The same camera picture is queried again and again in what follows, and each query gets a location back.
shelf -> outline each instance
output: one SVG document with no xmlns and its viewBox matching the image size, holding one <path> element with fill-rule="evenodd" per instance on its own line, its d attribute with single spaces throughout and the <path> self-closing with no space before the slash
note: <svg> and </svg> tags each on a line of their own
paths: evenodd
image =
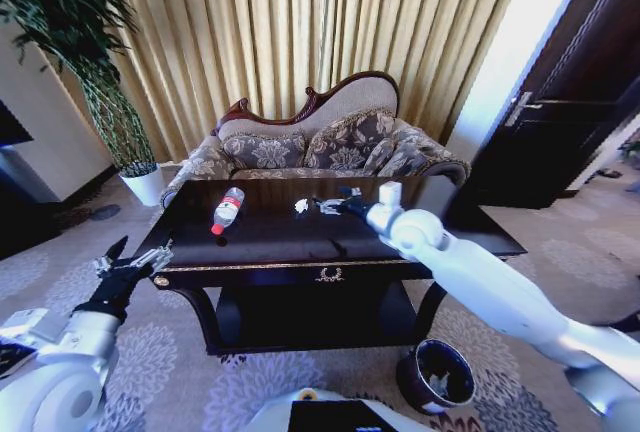
<svg viewBox="0 0 640 432">
<path fill-rule="evenodd" d="M 416 314 L 400 281 L 225 287 L 216 355 L 411 345 Z"/>
</svg>

black trash can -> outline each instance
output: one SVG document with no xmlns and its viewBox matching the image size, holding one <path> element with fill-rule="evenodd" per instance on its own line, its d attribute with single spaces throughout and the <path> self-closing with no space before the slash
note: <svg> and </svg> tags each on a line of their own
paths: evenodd
<svg viewBox="0 0 640 432">
<path fill-rule="evenodd" d="M 464 357 L 435 339 L 423 340 L 398 362 L 396 380 L 405 400 L 423 414 L 466 405 L 475 392 L 473 373 Z"/>
</svg>

bottle label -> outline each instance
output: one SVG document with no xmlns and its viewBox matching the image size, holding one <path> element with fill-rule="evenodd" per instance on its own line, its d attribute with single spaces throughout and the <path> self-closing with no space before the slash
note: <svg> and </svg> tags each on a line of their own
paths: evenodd
<svg viewBox="0 0 640 432">
<path fill-rule="evenodd" d="M 233 220 L 240 208 L 240 202 L 233 197 L 225 197 L 216 209 L 216 213 L 225 220 Z"/>
</svg>

beige curtain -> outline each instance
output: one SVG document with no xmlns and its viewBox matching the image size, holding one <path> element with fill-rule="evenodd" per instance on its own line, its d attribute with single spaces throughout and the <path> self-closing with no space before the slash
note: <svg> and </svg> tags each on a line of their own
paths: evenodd
<svg viewBox="0 0 640 432">
<path fill-rule="evenodd" d="M 128 0 L 123 87 L 158 160 L 181 160 L 248 97 L 286 118 L 304 89 L 362 70 L 400 87 L 400 116 L 444 140 L 508 0 Z"/>
</svg>

carpet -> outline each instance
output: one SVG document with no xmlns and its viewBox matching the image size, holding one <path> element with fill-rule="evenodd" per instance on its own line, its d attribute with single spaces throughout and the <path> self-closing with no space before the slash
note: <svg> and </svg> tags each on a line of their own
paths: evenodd
<svg viewBox="0 0 640 432">
<path fill-rule="evenodd" d="M 510 263 L 560 311 L 583 322 L 617 320 L 640 305 L 640 198 L 624 192 L 638 172 L 623 170 L 621 179 L 596 177 L 575 198 L 548 209 L 485 208 L 530 251 Z M 32 307 L 69 313 L 98 283 L 91 259 L 125 234 L 125 255 L 131 254 L 161 214 L 141 206 L 117 177 L 83 207 L 110 204 L 121 212 L 0 262 L 0 320 Z M 405 283 L 414 305 L 427 285 Z M 376 399 L 446 432 L 599 430 L 560 366 L 488 328 L 451 297 L 431 336 L 467 357 L 478 390 L 469 406 L 429 417 L 413 411 L 396 386 L 395 366 L 406 347 L 209 357 L 188 303 L 143 281 L 121 329 L 120 362 L 95 430 L 235 431 L 267 399 L 307 386 Z"/>
</svg>

